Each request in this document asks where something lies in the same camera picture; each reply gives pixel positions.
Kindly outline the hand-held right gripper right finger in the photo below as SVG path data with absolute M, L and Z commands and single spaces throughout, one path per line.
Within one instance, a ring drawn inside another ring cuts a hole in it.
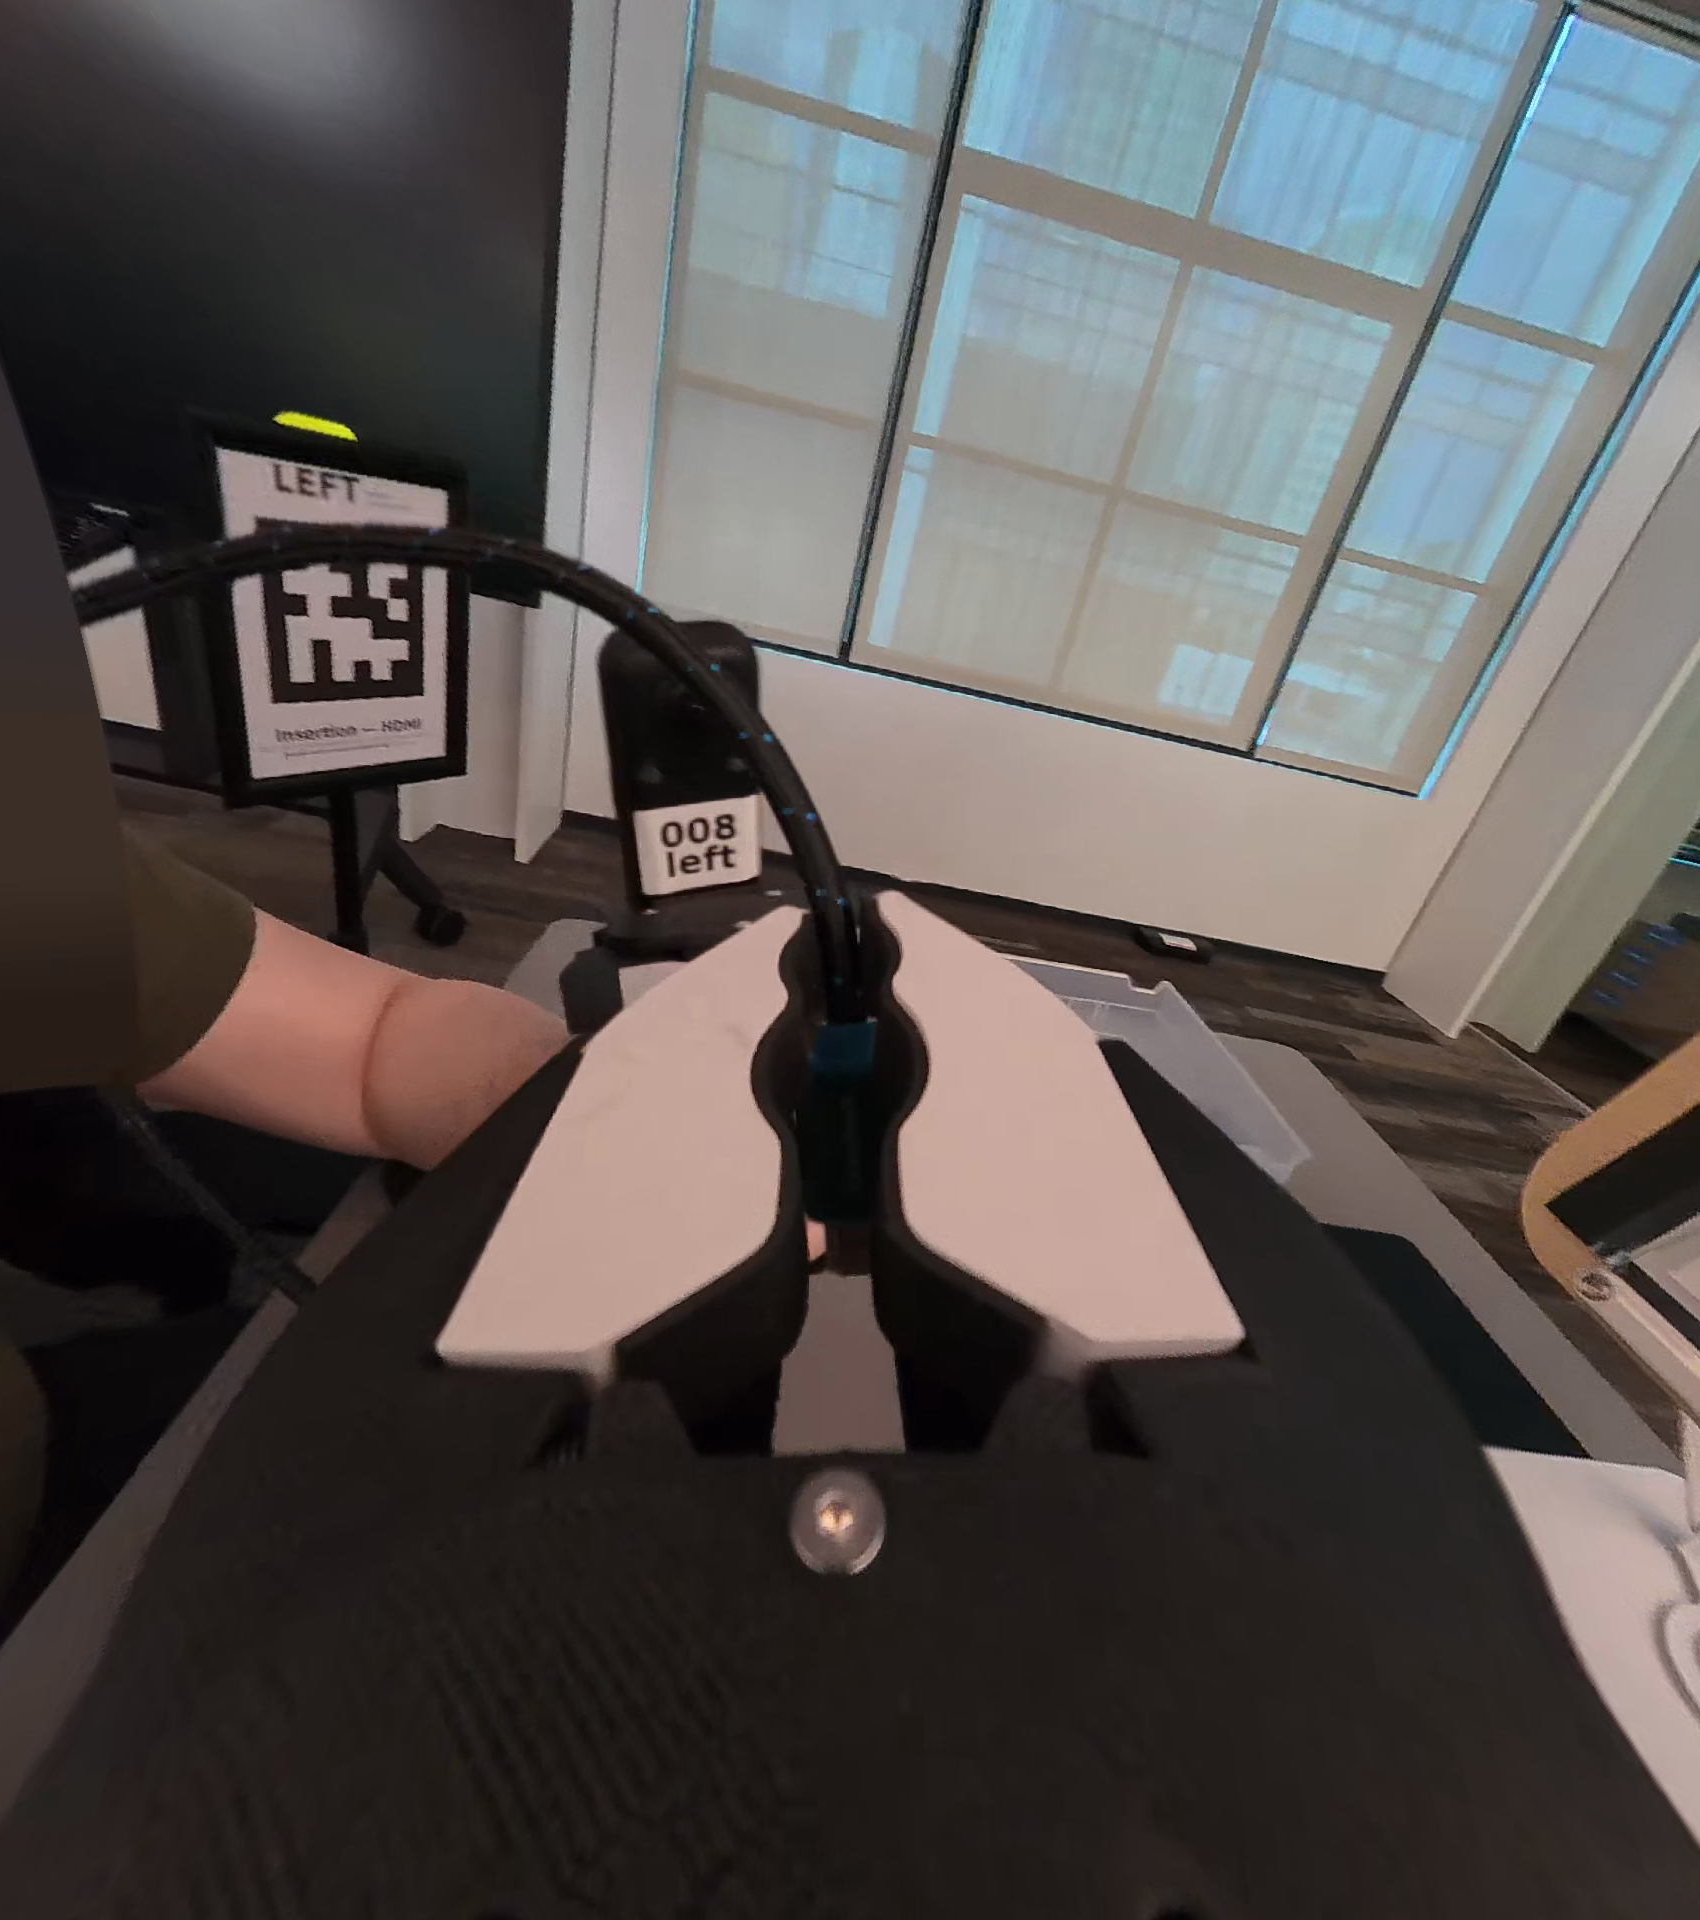
M 869 907 L 924 1056 L 894 1151 L 908 1250 L 1027 1310 L 1054 1366 L 1238 1351 L 1238 1310 L 1094 1030 L 904 892 Z

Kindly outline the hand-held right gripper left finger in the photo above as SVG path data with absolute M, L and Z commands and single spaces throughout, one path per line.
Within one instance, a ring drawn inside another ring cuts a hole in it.
M 808 1313 L 782 907 L 645 988 L 575 1055 L 435 1337 L 452 1366 L 760 1378 Z

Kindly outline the clear plastic bin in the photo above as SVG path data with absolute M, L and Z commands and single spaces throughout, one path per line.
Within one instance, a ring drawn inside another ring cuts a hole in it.
M 1034 958 L 1013 964 L 1102 1043 L 1129 1046 L 1277 1187 L 1308 1163 L 1308 1144 L 1172 984 Z

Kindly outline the black hdmi cable green plugs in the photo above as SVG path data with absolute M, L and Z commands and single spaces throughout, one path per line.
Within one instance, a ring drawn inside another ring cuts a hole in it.
M 638 645 L 716 716 L 770 804 L 795 864 L 820 969 L 824 1021 L 809 1049 L 795 1104 L 798 1173 L 809 1214 L 827 1228 L 871 1218 L 875 1157 L 871 1126 L 877 1027 L 861 963 L 859 911 L 830 831 L 784 741 L 742 688 L 736 670 L 707 659 L 687 630 L 638 588 L 597 567 L 532 540 L 466 531 L 381 524 L 290 524 L 239 538 L 171 544 L 94 582 L 72 586 L 80 626 L 142 612 L 171 596 L 290 573 L 303 564 L 417 564 L 474 573 L 510 567 L 530 588 L 601 619 Z

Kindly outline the person's left forearm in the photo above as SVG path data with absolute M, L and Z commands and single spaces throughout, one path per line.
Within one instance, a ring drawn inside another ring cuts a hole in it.
M 156 1109 L 428 1173 L 568 1045 L 475 981 L 403 972 L 259 915 L 205 1035 L 138 1089 Z

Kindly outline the framed marker sign on stand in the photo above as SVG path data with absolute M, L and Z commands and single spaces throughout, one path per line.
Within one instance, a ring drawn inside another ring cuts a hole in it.
M 196 410 L 215 538 L 367 529 L 445 532 L 467 517 L 460 463 L 365 442 L 310 417 Z M 365 901 L 387 880 L 430 949 L 464 915 L 408 852 L 403 789 L 467 768 L 469 588 L 417 560 L 295 559 L 200 599 L 215 789 L 230 809 L 325 821 L 332 943 L 367 952 Z

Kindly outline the large paned window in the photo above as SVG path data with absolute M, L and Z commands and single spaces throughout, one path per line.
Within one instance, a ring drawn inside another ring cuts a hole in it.
M 645 593 L 1418 797 L 1700 299 L 1656 4 L 693 4 Z

